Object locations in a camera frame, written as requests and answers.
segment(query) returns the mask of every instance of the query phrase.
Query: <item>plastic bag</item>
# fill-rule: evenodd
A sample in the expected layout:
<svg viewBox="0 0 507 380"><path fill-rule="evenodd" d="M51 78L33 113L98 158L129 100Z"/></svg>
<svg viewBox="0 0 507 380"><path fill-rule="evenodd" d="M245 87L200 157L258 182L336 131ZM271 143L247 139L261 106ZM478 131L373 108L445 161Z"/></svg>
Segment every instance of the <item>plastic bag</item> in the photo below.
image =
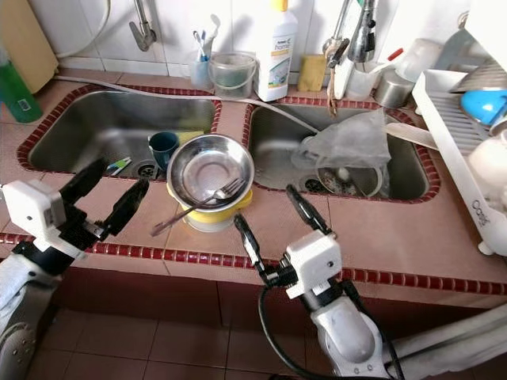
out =
<svg viewBox="0 0 507 380"><path fill-rule="evenodd" d="M331 124L304 139L292 154L298 169L380 168L390 160L382 108Z"/></svg>

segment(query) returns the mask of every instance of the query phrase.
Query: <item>stainless steel sink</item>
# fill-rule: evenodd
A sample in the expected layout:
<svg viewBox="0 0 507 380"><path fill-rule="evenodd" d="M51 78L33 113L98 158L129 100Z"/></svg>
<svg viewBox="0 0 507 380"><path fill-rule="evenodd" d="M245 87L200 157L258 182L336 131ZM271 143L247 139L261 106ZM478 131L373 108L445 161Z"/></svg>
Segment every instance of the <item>stainless steel sink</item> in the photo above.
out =
<svg viewBox="0 0 507 380"><path fill-rule="evenodd" d="M297 104L280 104L279 107L319 130L369 111L340 108L338 118L333 119L325 107ZM297 169L291 162L292 152L304 138L313 135L310 131L266 108L253 111L250 130L250 152L257 183L275 189L294 184L300 191L327 192L318 182L314 170ZM391 161L387 165L391 188L388 198L414 200L423 196L428 191L429 183L414 145L390 135L387 136L387 144L391 153Z"/></svg>
<svg viewBox="0 0 507 380"><path fill-rule="evenodd" d="M99 91L80 97L34 146L36 169L75 173L104 157L132 163L118 177L152 177L154 159L148 137L160 131L211 130L211 101L176 100L135 93Z"/></svg>

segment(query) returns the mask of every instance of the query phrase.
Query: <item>dark blue mug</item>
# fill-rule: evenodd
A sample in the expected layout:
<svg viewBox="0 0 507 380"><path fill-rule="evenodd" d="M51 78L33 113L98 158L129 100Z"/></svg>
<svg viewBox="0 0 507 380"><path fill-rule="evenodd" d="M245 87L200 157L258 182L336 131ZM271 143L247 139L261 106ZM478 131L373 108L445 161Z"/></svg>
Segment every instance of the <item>dark blue mug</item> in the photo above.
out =
<svg viewBox="0 0 507 380"><path fill-rule="evenodd" d="M180 146L180 140L173 132L159 132L148 138L148 146L158 167L165 173L171 156Z"/></svg>

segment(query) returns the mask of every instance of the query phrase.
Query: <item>red tile border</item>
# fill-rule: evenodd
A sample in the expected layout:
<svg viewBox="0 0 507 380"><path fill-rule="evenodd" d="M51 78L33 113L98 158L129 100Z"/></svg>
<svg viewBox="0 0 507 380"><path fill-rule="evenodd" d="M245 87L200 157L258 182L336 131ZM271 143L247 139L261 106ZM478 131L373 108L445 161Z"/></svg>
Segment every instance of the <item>red tile border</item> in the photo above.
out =
<svg viewBox="0 0 507 380"><path fill-rule="evenodd" d="M32 236L23 234L0 233L0 244L16 245L20 241L33 241ZM212 265L243 270L253 270L247 256L226 255L220 253L199 253L174 249L119 245L114 243L96 243L87 252L110 256L137 257L147 260L177 261L197 265ZM275 260L266 260L266 264L277 264ZM507 295L506 283L493 283L471 279L453 279L432 275L414 275L408 273L373 271L361 268L343 268L338 279L351 279L362 283L377 283L418 289L454 291L477 295Z"/></svg>
<svg viewBox="0 0 507 380"><path fill-rule="evenodd" d="M306 97L284 97L276 101L279 104L283 105L314 105L318 107L326 107L326 99L320 98L306 98ZM366 108L366 109L378 109L380 108L379 104L376 104L372 101L347 101L340 100L338 102L339 108ZM245 147L248 147L250 143L250 123L252 120L252 112L256 107L248 104L245 111L245 118L243 120L243 135L242 135L242 144ZM394 117L397 121L401 123L406 123L415 126L415 121L407 114L404 113L401 109L385 109L386 114ZM424 203L436 196L440 191L440 177L438 172L436 171L435 165L433 164L433 160L429 156L428 150L424 146L416 145L415 150L421 161L421 165L425 171L426 180L428 181L428 191L421 197L411 200L400 200L400 199L384 199L384 198L364 198L360 196L339 196L336 194L326 194L326 196L338 197L338 198L350 198L350 199L358 199L358 200L367 200L370 202L388 202L388 203L407 203L407 204L415 204L415 203ZM264 190L269 190L272 192L284 192L284 190L280 190L277 188L268 188L263 186L257 182L254 182L255 186L258 188L262 188ZM319 193L310 193L303 192L305 194L316 194L321 195Z"/></svg>
<svg viewBox="0 0 507 380"><path fill-rule="evenodd" d="M148 93L161 93L165 95L185 95L185 96L198 96L198 95L212 95L211 93L207 93L205 91L201 91L198 89L172 89L166 87L151 87L144 85L122 85L123 87L129 89L137 89L139 91L144 91ZM44 134L49 130L49 128L53 125L53 123L65 112L65 110L74 102L76 99L82 97L83 95L89 93L95 93L97 91L107 90L107 88L102 87L100 85L84 85L83 87L79 87L74 91L68 93L53 110L49 113L48 116L39 124L37 129L17 148L17 160L20 165L29 171L32 172L41 172L41 173L68 173L68 172L52 172L50 170L41 170L33 167L29 163L29 154L33 147L39 142L39 140L44 136ZM215 115L213 116L212 126L210 129L211 133L216 133L216 129L220 120L220 113L222 112L222 101L211 101L215 106ZM117 176L104 176L111 178L121 178L128 179L127 177L117 177Z"/></svg>

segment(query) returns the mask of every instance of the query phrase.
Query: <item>black cable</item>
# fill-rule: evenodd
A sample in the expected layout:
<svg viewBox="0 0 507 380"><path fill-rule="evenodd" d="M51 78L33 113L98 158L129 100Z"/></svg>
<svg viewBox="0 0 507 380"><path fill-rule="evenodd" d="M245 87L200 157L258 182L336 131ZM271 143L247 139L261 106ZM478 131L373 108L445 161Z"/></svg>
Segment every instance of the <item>black cable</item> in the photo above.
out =
<svg viewBox="0 0 507 380"><path fill-rule="evenodd" d="M291 370L293 370L298 376L301 376L302 378L307 378L309 380L379 380L380 378L373 378L368 376L355 376L355 377L348 377L348 376L329 376L325 374L316 374L314 372L310 372L306 370L305 368L302 368L300 365L298 365L296 362L292 361L291 358L288 357L288 355L285 353L285 351L280 347L280 345L275 341L272 333L269 331L269 327L266 321L265 316L265 296L268 293L270 288L264 287L261 291L261 294L259 295L259 299L257 302L257 308L259 311L259 318L261 319L261 325L262 330L264 331L264 334L266 335L266 339L268 340L269 344L271 344L271 347L276 352L276 354L282 359L282 361L285 363L287 367L289 367Z"/></svg>
<svg viewBox="0 0 507 380"><path fill-rule="evenodd" d="M387 350L389 351L389 354L392 358L393 366L395 367L396 374L398 375L398 380L405 380L405 375L403 374L402 365L399 362L398 354L396 353L395 346L391 342L391 340L387 337L387 335L383 332L383 330L379 327L379 323L375 320L375 318L366 310L366 307L364 307L363 301L361 301L361 297L359 295L359 292L357 291L356 287L350 280L344 280L341 282L341 285L343 286L343 289L345 293L349 296L349 298L354 302L354 305L356 305L357 309L364 315L366 315L368 318L370 318L373 323L376 324L376 326L379 328L380 336L382 337L382 340L387 345Z"/></svg>

